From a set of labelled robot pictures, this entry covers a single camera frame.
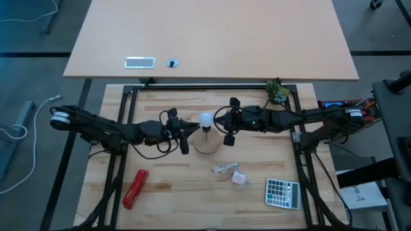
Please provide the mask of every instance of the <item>calculator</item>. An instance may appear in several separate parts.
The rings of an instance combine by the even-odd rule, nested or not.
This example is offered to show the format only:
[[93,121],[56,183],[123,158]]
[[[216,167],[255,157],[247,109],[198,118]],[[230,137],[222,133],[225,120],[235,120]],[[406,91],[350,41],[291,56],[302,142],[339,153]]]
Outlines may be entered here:
[[267,179],[265,203],[284,209],[299,209],[301,200],[300,184],[284,180]]

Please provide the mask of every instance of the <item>white light bulb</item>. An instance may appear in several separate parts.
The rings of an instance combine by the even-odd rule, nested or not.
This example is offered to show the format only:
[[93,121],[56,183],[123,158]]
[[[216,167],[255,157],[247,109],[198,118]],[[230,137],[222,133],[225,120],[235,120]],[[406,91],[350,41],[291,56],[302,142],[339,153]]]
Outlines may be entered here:
[[200,126],[210,127],[213,123],[213,115],[208,112],[201,113],[200,115]]

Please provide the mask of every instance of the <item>round wooden coaster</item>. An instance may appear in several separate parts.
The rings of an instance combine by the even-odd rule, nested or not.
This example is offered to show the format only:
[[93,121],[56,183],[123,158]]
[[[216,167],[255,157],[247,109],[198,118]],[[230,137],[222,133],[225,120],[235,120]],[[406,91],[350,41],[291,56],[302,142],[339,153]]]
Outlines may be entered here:
[[211,128],[207,134],[207,140],[203,141],[203,129],[198,129],[193,134],[194,148],[201,154],[215,153],[222,143],[220,134],[215,128]]

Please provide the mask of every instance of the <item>potted plant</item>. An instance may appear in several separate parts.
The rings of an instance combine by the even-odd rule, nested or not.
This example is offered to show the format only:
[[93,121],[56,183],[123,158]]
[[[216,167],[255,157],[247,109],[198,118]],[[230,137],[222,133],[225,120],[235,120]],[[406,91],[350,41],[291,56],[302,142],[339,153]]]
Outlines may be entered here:
[[272,104],[280,104],[284,102],[290,94],[290,90],[281,85],[281,80],[279,78],[276,78],[274,81],[268,80],[265,89]]

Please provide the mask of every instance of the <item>light wooden desk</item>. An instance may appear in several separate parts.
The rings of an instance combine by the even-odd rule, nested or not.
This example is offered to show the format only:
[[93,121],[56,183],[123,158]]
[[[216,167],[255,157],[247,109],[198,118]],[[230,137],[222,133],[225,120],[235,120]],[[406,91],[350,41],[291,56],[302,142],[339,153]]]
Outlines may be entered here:
[[[301,107],[315,108],[317,100],[313,85],[298,84]],[[108,85],[100,115],[116,120],[123,91],[122,85]],[[198,121],[202,112],[215,112],[228,105],[230,97],[237,97],[243,106],[262,106],[267,99],[263,90],[144,90],[137,96],[134,123],[158,119],[162,110],[176,107],[179,117]],[[321,126],[306,125],[307,131]],[[230,179],[220,180],[211,168],[217,166],[214,155],[201,155],[188,139],[190,153],[179,150],[158,160],[145,160],[132,148],[128,149],[122,190],[124,197],[138,169],[150,174],[132,210],[120,204],[118,229],[205,229],[205,228],[304,228],[304,212],[269,207],[264,203],[267,178],[298,181],[290,131],[282,133],[257,133],[241,131],[236,135],[234,147],[221,146],[218,150],[221,162],[239,162],[240,171],[246,174],[250,184],[242,189],[232,186]],[[137,146],[146,156],[159,155],[155,147]],[[333,161],[328,146],[321,144],[317,153],[337,184]],[[108,154],[99,154],[89,160],[84,185],[78,203],[75,225],[84,221],[103,194],[109,163]],[[331,184],[319,166],[313,161],[320,195],[328,207],[343,222],[347,221],[342,202],[333,192]],[[112,200],[107,209],[110,218]]]
[[64,76],[358,79],[331,0],[95,0]]

